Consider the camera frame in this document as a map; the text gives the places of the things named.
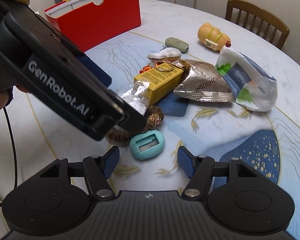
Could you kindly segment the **gold brown scrunchie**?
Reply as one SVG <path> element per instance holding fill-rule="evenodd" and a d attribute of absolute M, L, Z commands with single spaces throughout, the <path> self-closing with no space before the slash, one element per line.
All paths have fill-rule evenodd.
<path fill-rule="evenodd" d="M 142 130 L 140 130 L 138 132 L 128 132 L 121 128 L 114 127 L 113 129 L 111 129 L 108 132 L 107 138 L 110 141 L 126 144 L 126 143 L 130 142 L 132 137 L 134 137 L 138 134 L 146 133 L 147 131 L 156 129 L 158 126 L 161 125 L 165 115 L 160 107 L 153 105 L 153 106 L 149 106 L 147 108 L 145 117 L 147 118 L 147 123 L 146 123 L 146 126 Z"/>

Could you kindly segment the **silver white foil sachet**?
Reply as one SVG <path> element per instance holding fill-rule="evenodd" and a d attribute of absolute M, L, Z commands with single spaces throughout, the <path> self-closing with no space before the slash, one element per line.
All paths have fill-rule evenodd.
<path fill-rule="evenodd" d="M 144 115 L 149 106 L 147 95 L 149 85 L 148 81 L 135 81 L 119 88 L 116 92 L 122 100 Z"/>

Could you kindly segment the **silver foil snack packet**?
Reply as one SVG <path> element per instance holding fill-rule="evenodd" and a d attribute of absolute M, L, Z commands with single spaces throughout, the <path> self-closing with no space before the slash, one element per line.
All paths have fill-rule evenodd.
<path fill-rule="evenodd" d="M 174 94 L 199 102 L 234 102 L 234 96 L 215 67 L 204 61 L 179 60 L 184 73 Z"/>

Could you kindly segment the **teal pencil sharpener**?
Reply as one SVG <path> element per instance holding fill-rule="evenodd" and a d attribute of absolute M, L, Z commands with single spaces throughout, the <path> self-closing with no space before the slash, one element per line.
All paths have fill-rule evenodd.
<path fill-rule="evenodd" d="M 147 160 L 163 151 L 165 138 L 160 131 L 151 130 L 132 137 L 129 146 L 135 159 Z"/>

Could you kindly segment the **red white cardboard box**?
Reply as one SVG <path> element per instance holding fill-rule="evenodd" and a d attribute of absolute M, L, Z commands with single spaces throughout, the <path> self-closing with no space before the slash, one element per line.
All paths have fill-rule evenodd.
<path fill-rule="evenodd" d="M 44 12 L 83 52 L 141 25 L 139 0 L 70 0 Z"/>

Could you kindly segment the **blue patterned table mat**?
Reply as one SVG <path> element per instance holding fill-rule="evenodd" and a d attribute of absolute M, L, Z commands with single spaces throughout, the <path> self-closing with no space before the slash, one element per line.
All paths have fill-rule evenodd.
<path fill-rule="evenodd" d="M 137 70 L 147 65 L 146 56 L 157 52 L 163 43 L 134 32 L 110 39 L 86 54 L 111 77 L 110 88 L 128 89 Z M 162 98 L 164 120 L 159 131 L 164 135 L 163 151 L 149 160 L 136 160 L 130 147 L 120 149 L 120 162 L 110 178 L 115 192 L 120 190 L 182 190 L 189 179 L 177 166 L 176 149 L 185 145 L 194 155 L 206 153 L 216 161 L 232 156 L 247 162 L 276 182 L 294 199 L 295 212 L 288 232 L 300 239 L 300 68 L 281 51 L 244 52 L 277 79 L 276 106 L 267 113 L 248 113 L 235 103 L 207 103 Z M 93 153 L 104 153 L 115 142 L 96 142 L 62 120 L 34 96 L 26 96 L 36 128 L 30 130 L 29 150 L 36 155 L 22 165 L 22 181 L 56 158 L 81 161 Z M 259 130 L 271 130 L 273 139 Z"/>

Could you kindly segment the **yellow cardboard box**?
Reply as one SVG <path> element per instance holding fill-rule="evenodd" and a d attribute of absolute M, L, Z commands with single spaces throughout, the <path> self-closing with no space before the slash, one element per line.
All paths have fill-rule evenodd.
<path fill-rule="evenodd" d="M 179 85 L 183 73 L 183 68 L 170 62 L 159 61 L 159 65 L 135 76 L 134 81 L 149 83 L 146 89 L 146 98 L 149 105 L 154 105 Z"/>

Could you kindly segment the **white blue tissue pack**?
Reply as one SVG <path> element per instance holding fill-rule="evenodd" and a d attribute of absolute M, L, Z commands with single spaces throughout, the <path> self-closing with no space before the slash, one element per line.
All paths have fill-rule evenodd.
<path fill-rule="evenodd" d="M 277 80 L 249 57 L 223 47 L 216 69 L 231 89 L 238 105 L 254 112 L 267 112 L 275 106 Z"/>

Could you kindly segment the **grey green soap bar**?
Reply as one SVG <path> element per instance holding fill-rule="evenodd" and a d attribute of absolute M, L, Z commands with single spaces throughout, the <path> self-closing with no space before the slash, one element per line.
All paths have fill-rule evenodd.
<path fill-rule="evenodd" d="M 188 43 L 174 37 L 167 38 L 165 40 L 165 46 L 167 48 L 178 49 L 182 54 L 186 54 L 189 51 Z"/>

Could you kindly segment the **orange capybara squishy toy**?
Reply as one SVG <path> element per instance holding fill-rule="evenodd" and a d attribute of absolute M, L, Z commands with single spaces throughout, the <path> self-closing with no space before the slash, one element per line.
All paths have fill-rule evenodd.
<path fill-rule="evenodd" d="M 197 36 L 204 46 L 214 51 L 220 51 L 223 47 L 231 47 L 230 37 L 209 22 L 199 28 Z"/>

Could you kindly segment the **brown wooden chair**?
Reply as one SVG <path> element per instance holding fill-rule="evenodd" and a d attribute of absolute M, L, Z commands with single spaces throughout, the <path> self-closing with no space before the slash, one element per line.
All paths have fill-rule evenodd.
<path fill-rule="evenodd" d="M 228 0 L 225 19 L 282 49 L 290 33 L 288 26 L 271 12 L 244 0 Z"/>

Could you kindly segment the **orange red rubber keychain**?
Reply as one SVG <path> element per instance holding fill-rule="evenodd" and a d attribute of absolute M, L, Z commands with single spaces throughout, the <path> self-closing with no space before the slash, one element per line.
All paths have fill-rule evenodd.
<path fill-rule="evenodd" d="M 146 72 L 146 71 L 148 71 L 150 69 L 152 69 L 152 65 L 151 64 L 143 67 L 142 70 L 139 71 L 139 73 L 142 74 L 142 73 L 144 73 L 144 72 Z"/>

